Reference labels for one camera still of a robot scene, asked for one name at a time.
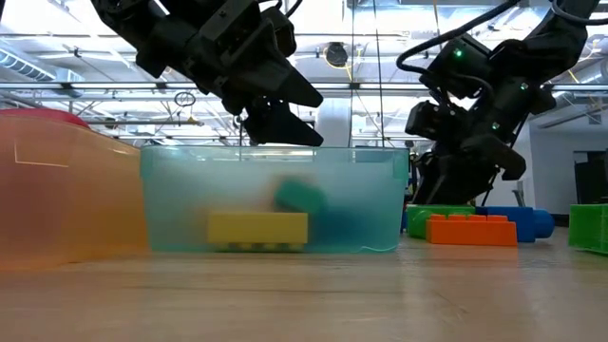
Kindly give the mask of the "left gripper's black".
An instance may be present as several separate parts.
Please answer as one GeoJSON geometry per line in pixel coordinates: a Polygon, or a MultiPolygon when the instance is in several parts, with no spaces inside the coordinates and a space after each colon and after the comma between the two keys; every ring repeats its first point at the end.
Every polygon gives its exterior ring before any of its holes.
{"type": "Polygon", "coordinates": [[[323,96],[278,49],[274,26],[257,0],[160,0],[142,44],[142,68],[171,67],[200,91],[222,99],[227,111],[246,107],[243,126],[255,144],[320,146],[324,139],[280,99],[319,107],[323,96]]]}

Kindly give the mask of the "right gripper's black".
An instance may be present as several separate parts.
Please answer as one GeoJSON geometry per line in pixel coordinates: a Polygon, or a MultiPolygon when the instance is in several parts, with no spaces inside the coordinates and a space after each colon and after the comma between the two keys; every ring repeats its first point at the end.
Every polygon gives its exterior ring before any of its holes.
{"type": "Polygon", "coordinates": [[[466,204],[490,188],[494,165],[503,170],[504,181],[516,181],[526,171],[525,159],[511,148],[513,113],[509,103],[483,96],[465,109],[450,100],[441,123],[442,152],[473,152],[485,161],[427,152],[415,166],[420,183],[416,204],[466,204]]]}

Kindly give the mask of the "orange toy block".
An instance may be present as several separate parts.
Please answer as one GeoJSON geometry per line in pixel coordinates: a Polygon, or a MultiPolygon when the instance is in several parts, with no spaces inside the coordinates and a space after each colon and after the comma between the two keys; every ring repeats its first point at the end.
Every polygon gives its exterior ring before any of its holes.
{"type": "Polygon", "coordinates": [[[426,221],[432,244],[515,247],[517,225],[506,216],[432,214],[426,221]]]}

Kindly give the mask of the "big blue round-stud block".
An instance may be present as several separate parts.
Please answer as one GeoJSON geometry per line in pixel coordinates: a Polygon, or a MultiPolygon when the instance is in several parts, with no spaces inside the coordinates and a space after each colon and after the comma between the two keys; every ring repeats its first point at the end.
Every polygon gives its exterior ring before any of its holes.
{"type": "Polygon", "coordinates": [[[533,243],[550,238],[555,230],[553,217],[545,210],[532,207],[486,206],[477,207],[478,215],[506,216],[516,224],[519,243],[533,243]]]}

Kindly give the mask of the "dark green toy block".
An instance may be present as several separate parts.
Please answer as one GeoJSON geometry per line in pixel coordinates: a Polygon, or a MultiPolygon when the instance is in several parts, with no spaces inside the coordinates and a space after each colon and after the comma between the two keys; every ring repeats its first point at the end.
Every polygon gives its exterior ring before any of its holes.
{"type": "Polygon", "coordinates": [[[287,178],[282,180],[274,191],[275,207],[297,213],[315,215],[327,206],[324,191],[305,180],[287,178]]]}

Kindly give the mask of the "long yellow toy block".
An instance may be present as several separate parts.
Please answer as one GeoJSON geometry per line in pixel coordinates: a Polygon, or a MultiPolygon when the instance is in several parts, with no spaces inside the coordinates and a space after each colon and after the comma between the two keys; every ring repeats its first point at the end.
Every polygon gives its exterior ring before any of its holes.
{"type": "Polygon", "coordinates": [[[206,241],[245,250],[297,250],[309,242],[309,216],[304,213],[212,212],[207,218],[206,241]]]}

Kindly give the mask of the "blue toy block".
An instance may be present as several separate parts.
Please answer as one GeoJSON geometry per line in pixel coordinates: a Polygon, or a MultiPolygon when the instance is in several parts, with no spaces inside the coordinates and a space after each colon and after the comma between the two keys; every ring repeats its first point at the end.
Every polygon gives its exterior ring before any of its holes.
{"type": "Polygon", "coordinates": [[[330,208],[311,216],[307,249],[313,253],[357,253],[373,241],[369,218],[344,208],[330,208]]]}

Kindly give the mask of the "pink-red foam die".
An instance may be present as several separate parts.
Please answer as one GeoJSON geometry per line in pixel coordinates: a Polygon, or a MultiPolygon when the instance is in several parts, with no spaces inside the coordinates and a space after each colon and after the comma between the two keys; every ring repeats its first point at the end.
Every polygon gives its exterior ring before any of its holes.
{"type": "Polygon", "coordinates": [[[49,109],[49,108],[14,108],[14,109],[0,109],[0,115],[10,115],[10,116],[22,116],[22,117],[31,117],[31,118],[39,118],[46,120],[53,120],[57,122],[67,123],[67,124],[75,124],[81,127],[89,129],[90,126],[83,121],[77,115],[72,113],[58,110],[58,109],[49,109]]]}

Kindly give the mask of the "white building column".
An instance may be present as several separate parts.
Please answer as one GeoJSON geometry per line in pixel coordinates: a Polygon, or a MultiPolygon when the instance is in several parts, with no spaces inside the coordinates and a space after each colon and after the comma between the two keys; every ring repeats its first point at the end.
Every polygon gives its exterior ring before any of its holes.
{"type": "Polygon", "coordinates": [[[315,130],[324,139],[322,147],[349,147],[352,133],[351,100],[325,99],[318,110],[315,130]]]}

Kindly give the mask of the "teal translucent plastic bin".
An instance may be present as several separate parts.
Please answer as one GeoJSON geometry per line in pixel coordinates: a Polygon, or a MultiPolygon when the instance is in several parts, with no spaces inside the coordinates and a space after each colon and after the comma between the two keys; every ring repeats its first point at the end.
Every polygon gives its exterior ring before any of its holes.
{"type": "Polygon", "coordinates": [[[212,212],[278,212],[273,195],[287,178],[320,187],[330,208],[369,218],[373,241],[357,253],[385,253],[400,239],[409,151],[382,147],[148,146],[142,150],[148,241],[155,252],[279,252],[206,241],[212,212]]]}

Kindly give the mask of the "silver overhead rig bar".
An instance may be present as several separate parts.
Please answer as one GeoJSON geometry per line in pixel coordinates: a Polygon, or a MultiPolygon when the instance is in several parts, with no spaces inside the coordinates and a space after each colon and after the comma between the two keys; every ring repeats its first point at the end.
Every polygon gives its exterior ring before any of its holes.
{"type": "MultiPolygon", "coordinates": [[[[424,90],[421,84],[375,84],[375,83],[313,83],[317,90],[424,90]]],[[[603,84],[549,84],[553,91],[608,91],[608,85],[603,84]]],[[[33,83],[0,83],[1,90],[40,89],[40,90],[92,90],[92,89],[197,89],[194,83],[66,83],[66,82],[33,82],[33,83]]]]}

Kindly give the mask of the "orange translucent plastic bin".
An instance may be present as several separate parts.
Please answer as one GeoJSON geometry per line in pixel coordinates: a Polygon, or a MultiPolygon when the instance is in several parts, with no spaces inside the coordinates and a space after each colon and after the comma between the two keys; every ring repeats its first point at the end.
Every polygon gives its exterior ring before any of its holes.
{"type": "Polygon", "coordinates": [[[77,124],[0,114],[0,272],[147,253],[140,159],[77,124]]]}

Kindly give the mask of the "silver ventilation duct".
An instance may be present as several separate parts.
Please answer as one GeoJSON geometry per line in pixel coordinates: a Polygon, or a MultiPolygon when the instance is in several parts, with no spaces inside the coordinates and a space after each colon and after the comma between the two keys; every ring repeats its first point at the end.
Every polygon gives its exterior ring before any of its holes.
{"type": "Polygon", "coordinates": [[[0,47],[0,67],[12,70],[36,82],[73,83],[85,78],[72,69],[41,66],[8,49],[0,47]]]}
{"type": "Polygon", "coordinates": [[[531,119],[545,132],[608,131],[608,58],[584,62],[549,85],[556,106],[531,119]]]}

